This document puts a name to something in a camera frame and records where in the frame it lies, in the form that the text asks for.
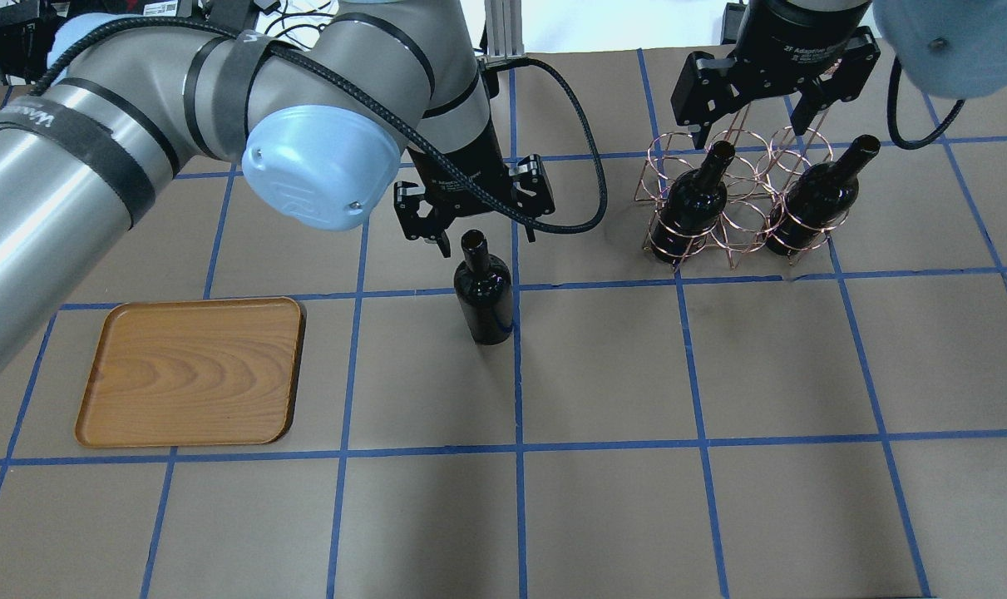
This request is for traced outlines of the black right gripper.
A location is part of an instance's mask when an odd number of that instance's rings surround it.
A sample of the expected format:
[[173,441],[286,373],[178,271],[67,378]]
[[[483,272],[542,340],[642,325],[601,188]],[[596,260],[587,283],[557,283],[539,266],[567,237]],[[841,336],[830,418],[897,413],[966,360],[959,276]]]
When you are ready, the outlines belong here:
[[881,57],[871,1],[750,1],[727,56],[693,51],[670,97],[674,120],[704,149],[713,124],[757,100],[799,94],[792,132],[803,136],[837,101],[857,99]]

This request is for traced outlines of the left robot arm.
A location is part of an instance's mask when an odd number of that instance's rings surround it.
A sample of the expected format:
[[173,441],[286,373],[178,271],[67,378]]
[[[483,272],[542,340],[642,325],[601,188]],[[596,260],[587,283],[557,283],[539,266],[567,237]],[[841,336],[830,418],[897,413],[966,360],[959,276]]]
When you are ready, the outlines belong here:
[[340,1],[308,51],[173,17],[73,32],[0,111],[0,373],[194,156],[319,229],[365,223],[404,151],[446,217],[527,221],[457,1]]

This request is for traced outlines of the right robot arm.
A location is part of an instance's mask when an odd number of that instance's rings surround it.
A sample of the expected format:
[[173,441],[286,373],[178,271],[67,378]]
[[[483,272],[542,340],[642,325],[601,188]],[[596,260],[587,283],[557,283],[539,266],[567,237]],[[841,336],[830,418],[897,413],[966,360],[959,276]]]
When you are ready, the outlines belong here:
[[[888,77],[888,136],[907,151],[943,136],[967,100],[1007,87],[1007,1],[750,1],[724,58],[694,51],[670,101],[674,120],[701,149],[719,119],[757,100],[794,92],[792,132],[803,136],[835,102],[858,98],[881,56],[863,18],[873,12],[894,49]],[[932,133],[900,134],[902,78],[953,107]]]

